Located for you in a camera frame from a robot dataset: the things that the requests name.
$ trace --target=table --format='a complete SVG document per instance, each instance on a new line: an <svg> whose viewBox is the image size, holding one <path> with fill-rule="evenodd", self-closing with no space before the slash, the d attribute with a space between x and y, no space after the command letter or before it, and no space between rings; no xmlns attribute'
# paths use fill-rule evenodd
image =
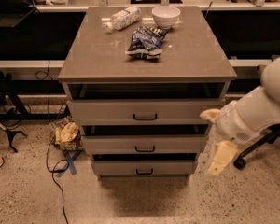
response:
<svg viewBox="0 0 280 224"><path fill-rule="evenodd" d="M68 107L98 177L189 177L210 129L199 115L224 105L236 74L198 7L179 7L158 60L127 56L132 32L156 25L141 7L142 20L104 33L124 8L88 9L58 77Z"/></svg>

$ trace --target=white bowl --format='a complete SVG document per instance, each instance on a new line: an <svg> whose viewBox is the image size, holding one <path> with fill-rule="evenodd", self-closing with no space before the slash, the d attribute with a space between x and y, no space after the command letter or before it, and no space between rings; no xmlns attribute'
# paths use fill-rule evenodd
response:
<svg viewBox="0 0 280 224"><path fill-rule="evenodd" d="M177 7L159 6L152 9L154 22L162 29L170 29L176 24L180 15Z"/></svg>

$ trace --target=black stand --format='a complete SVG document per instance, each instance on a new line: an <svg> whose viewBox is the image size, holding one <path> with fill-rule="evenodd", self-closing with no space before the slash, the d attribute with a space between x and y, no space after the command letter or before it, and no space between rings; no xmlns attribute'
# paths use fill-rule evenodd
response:
<svg viewBox="0 0 280 224"><path fill-rule="evenodd" d="M274 141L280 137L280 124L277 125L273 125L270 128L268 128L269 130L271 130L270 133L268 133L267 135L265 135L263 138L261 138L260 140L258 140L258 142L256 142L254 145L252 145L251 147L247 148L245 151L243 151L238 158L234 161L234 166L237 169L243 169L246 165L246 162L244 160L244 157L246 155L248 155L249 153L251 153L252 151L254 151L255 149L257 149L258 147L264 145L265 143L269 143L269 144L273 144Z"/></svg>
<svg viewBox="0 0 280 224"><path fill-rule="evenodd" d="M4 75L2 71L0 71L0 92L0 106L5 104L6 96L8 96L16 110L19 111L16 113L16 110L11 108L6 114L0 114L0 120L61 119L69 113L67 107L63 114L33 114L28 112L15 91L11 74Z"/></svg>
<svg viewBox="0 0 280 224"><path fill-rule="evenodd" d="M12 148L16 153L18 150L12 146L13 138L18 134L21 133L23 136L27 137L27 134L25 134L23 131L11 131L7 127L5 127L2 123L0 123L0 128L7 133L9 147Z"/></svg>

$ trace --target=chair leg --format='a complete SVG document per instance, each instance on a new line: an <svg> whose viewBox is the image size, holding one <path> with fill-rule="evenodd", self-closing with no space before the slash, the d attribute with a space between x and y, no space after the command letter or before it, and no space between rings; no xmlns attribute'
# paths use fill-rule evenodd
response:
<svg viewBox="0 0 280 224"><path fill-rule="evenodd" d="M260 146L264 145L267 142L271 142L272 140L275 140L278 137L278 134L276 132L270 132L264 137L262 137L258 142L256 142L254 145L250 146L246 150L244 150L234 161L233 165L237 169L243 169L246 165L246 162L244 160L244 157L247 156L249 153L254 151L255 149L259 148Z"/></svg>

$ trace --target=plastic container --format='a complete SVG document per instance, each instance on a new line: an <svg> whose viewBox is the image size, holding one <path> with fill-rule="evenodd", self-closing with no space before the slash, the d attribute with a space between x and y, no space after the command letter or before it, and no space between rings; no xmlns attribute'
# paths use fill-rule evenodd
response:
<svg viewBox="0 0 280 224"><path fill-rule="evenodd" d="M139 21L141 16L141 10L139 7L128 7L124 10L111 16L110 22L103 25L108 31L122 30L123 28L131 25L132 23Z"/></svg>

